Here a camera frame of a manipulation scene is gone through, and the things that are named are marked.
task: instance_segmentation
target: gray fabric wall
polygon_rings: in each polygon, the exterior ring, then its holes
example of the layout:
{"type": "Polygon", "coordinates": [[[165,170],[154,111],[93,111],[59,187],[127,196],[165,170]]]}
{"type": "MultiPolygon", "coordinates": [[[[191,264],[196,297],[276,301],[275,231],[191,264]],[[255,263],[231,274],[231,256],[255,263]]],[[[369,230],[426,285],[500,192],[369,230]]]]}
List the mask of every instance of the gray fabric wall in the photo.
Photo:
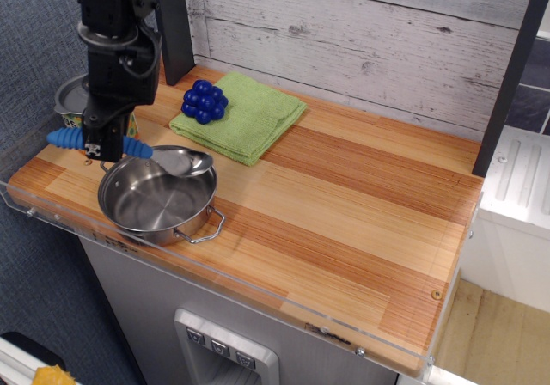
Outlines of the gray fabric wall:
{"type": "MultiPolygon", "coordinates": [[[[0,180],[62,126],[58,87],[86,72],[76,0],[0,0],[0,180]]],[[[77,238],[0,203],[0,333],[19,331],[57,353],[85,384],[141,376],[77,238]]]]}

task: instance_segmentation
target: green dish cloth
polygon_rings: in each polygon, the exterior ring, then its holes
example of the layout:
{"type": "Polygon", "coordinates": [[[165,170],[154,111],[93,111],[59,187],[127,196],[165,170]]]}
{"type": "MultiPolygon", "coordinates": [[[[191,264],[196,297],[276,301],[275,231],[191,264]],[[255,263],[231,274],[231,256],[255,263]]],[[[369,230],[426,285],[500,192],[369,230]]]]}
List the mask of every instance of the green dish cloth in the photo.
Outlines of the green dish cloth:
{"type": "Polygon", "coordinates": [[[296,97],[241,73],[231,72],[216,85],[229,99],[222,119],[200,125],[182,113],[170,128],[247,166],[255,164],[306,108],[296,97]]]}

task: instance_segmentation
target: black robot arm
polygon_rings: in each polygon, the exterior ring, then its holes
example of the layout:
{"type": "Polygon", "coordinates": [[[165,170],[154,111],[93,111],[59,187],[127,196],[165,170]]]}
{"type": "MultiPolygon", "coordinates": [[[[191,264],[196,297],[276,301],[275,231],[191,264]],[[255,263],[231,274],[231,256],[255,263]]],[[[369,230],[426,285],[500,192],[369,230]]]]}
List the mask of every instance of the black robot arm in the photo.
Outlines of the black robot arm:
{"type": "Polygon", "coordinates": [[[144,18],[156,0],[78,0],[78,35],[88,46],[89,97],[82,137],[89,158],[116,162],[135,106],[155,100],[160,35],[144,18]]]}

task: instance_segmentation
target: striped wood surface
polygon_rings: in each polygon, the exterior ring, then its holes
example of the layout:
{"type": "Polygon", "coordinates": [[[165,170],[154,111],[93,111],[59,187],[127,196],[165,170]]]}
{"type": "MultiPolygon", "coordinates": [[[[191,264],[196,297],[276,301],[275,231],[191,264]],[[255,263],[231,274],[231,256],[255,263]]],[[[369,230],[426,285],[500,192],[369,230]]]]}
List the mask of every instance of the striped wood surface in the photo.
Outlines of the striped wood surface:
{"type": "MultiPolygon", "coordinates": [[[[136,110],[141,138],[205,150],[172,133],[168,122],[195,80],[222,75],[195,68],[175,87],[161,82],[153,107],[136,110]]],[[[93,222],[109,224],[97,203],[104,174],[77,151],[48,146],[10,184],[78,214],[16,190],[12,196],[414,375],[442,310],[432,292],[447,293],[480,194],[482,179],[469,173],[479,144],[300,98],[308,104],[304,115],[253,167],[213,154],[216,206],[228,218],[213,241],[163,250],[122,242],[93,222]]]]}

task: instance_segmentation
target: wooden floor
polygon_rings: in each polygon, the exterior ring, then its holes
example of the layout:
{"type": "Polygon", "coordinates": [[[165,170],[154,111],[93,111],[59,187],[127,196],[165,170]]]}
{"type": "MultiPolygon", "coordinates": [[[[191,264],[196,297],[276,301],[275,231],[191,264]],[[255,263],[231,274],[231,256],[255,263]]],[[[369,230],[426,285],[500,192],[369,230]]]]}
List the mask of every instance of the wooden floor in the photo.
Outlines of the wooden floor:
{"type": "Polygon", "coordinates": [[[461,280],[436,366],[478,385],[550,384],[550,314],[461,280]]]}

